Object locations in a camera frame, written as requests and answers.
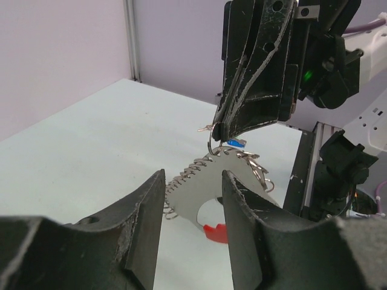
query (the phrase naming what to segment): blue tag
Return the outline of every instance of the blue tag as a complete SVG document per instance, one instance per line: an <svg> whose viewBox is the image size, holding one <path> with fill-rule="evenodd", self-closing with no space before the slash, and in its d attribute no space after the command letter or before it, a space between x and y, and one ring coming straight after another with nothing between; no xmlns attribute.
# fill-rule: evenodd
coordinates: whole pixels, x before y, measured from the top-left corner
<svg viewBox="0 0 387 290"><path fill-rule="evenodd" d="M228 145L237 147L237 148L245 148L246 143L247 142L245 140L240 140L237 138L231 139L230 141L227 142Z"/></svg>

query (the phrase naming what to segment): red plastic piece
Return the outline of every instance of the red plastic piece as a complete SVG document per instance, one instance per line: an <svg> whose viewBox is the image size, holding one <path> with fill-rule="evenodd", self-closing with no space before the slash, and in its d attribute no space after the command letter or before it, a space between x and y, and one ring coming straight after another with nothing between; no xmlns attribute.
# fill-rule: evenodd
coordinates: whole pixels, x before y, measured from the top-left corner
<svg viewBox="0 0 387 290"><path fill-rule="evenodd" d="M209 225L203 227L204 233L209 240L213 240L218 243L228 243L226 225L218 224L216 228Z"/></svg>

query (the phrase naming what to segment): green led light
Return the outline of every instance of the green led light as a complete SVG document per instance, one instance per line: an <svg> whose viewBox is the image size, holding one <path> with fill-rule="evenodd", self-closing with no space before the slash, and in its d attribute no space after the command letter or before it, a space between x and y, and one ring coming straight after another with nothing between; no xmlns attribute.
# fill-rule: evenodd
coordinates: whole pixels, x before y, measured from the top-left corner
<svg viewBox="0 0 387 290"><path fill-rule="evenodd" d="M304 81L305 82L309 81L312 75L313 75L312 71L307 71L307 73L304 75Z"/></svg>

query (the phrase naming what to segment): white wall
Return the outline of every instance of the white wall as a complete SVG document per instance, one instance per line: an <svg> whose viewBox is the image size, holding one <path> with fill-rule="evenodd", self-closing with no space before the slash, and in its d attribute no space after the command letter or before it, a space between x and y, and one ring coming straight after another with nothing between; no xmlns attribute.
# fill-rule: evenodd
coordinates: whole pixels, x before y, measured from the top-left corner
<svg viewBox="0 0 387 290"><path fill-rule="evenodd" d="M129 77L122 0L0 1L0 140Z"/></svg>
<svg viewBox="0 0 387 290"><path fill-rule="evenodd" d="M222 89L226 2L136 0L142 81L213 103ZM373 21L382 11L387 11L387 0L363 0L352 25ZM387 71L337 110L319 109L308 100L300 101L290 123L309 130L318 120L342 127L384 91L386 78Z"/></svg>

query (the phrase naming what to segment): keychain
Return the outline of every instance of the keychain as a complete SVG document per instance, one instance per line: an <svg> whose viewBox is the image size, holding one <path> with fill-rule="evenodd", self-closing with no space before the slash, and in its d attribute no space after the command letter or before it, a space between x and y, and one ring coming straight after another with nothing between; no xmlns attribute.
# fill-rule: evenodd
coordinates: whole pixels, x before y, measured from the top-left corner
<svg viewBox="0 0 387 290"><path fill-rule="evenodd" d="M199 209L207 201L222 197L223 170L233 172L249 190L278 206L268 195L274 190L274 182L265 177L268 171L256 162L258 158L257 154L220 145L214 150L211 149L205 157L195 159L179 176L167 184L165 218L174 219L181 216L205 232L209 239L226 243L225 226L218 225L217 228L202 226L198 222Z"/></svg>

